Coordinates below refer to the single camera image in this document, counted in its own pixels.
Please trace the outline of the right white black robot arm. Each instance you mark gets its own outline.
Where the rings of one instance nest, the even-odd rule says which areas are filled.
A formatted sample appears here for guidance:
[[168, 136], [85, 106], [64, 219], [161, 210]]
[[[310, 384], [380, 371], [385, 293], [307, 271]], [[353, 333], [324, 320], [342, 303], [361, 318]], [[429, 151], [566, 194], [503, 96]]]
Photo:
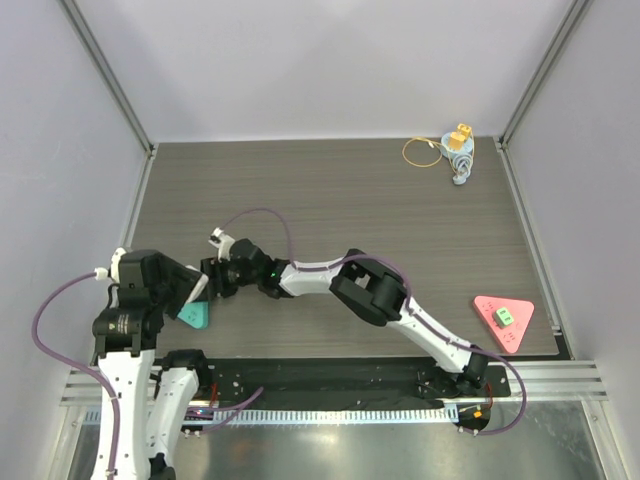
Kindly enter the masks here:
[[488, 357], [428, 314], [413, 298], [408, 280], [379, 258], [352, 248], [335, 260], [305, 263], [271, 257], [248, 239], [211, 243], [218, 253], [200, 262], [209, 277], [209, 301], [247, 286], [273, 299], [331, 295], [360, 320], [392, 328], [426, 351], [445, 376], [446, 388], [470, 396], [486, 385]]

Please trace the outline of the white cube plug adapter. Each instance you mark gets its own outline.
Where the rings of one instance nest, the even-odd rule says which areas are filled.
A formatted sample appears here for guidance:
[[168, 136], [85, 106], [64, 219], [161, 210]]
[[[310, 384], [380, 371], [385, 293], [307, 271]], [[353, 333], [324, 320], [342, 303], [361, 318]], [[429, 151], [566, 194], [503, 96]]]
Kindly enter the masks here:
[[190, 271], [193, 271], [197, 277], [197, 282], [195, 283], [187, 300], [185, 301], [186, 304], [189, 304], [195, 302], [200, 297], [202, 292], [206, 289], [209, 282], [209, 277], [192, 265], [187, 265], [186, 268]]

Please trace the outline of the teal triangular power socket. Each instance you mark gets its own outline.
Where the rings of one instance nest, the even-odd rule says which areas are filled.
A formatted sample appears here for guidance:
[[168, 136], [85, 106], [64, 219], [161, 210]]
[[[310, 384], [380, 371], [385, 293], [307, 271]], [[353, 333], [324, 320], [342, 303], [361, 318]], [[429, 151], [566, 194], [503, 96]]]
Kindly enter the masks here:
[[209, 303], [191, 302], [182, 307], [177, 319], [196, 330], [206, 329], [209, 325]]

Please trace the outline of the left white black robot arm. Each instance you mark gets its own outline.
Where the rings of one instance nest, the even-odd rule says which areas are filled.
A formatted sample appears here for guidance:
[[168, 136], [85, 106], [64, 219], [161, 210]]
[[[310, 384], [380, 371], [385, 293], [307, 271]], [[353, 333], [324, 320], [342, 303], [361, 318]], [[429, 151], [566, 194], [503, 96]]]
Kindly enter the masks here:
[[174, 479], [173, 457], [190, 402], [205, 397], [212, 373], [203, 351], [174, 350], [150, 384], [166, 319], [200, 297], [208, 277], [157, 250], [117, 249], [109, 267], [109, 304], [92, 325], [93, 363], [103, 383], [95, 479]]

